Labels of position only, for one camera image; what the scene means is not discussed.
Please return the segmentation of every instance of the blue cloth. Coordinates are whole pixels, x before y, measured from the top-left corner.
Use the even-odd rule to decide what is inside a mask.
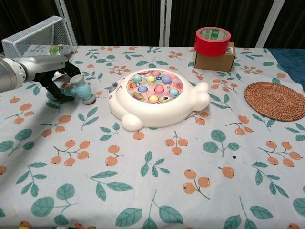
[[[268,49],[290,78],[305,90],[305,50]]]

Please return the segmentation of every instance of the toy ear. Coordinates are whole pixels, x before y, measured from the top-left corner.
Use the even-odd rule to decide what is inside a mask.
[[[196,91],[203,91],[208,92],[209,91],[209,84],[207,82],[200,82],[195,86]]]
[[[200,82],[193,90],[193,110],[202,111],[210,103],[209,85],[206,82]]]

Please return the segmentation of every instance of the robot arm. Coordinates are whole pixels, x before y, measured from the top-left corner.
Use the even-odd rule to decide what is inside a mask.
[[[57,71],[71,78],[81,74],[80,70],[62,55],[4,58],[0,60],[0,93],[17,89],[23,82],[36,81],[60,103],[74,100],[74,97],[62,94],[53,82]]]

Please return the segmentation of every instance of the wire mesh basket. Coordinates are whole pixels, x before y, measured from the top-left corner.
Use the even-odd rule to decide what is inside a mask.
[[[8,58],[74,52],[65,20],[58,16],[47,18],[1,42]]]

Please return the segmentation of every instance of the tablecloth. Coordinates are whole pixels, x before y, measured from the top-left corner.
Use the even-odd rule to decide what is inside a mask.
[[[0,225],[305,227],[305,119],[275,121],[244,99],[254,82],[304,96],[301,85],[267,49],[236,48],[230,72],[195,69],[195,55],[193,47],[79,46],[70,62],[94,104],[48,100],[34,82],[2,93]],[[207,82],[210,104],[172,126],[126,131],[107,88],[148,67]]]

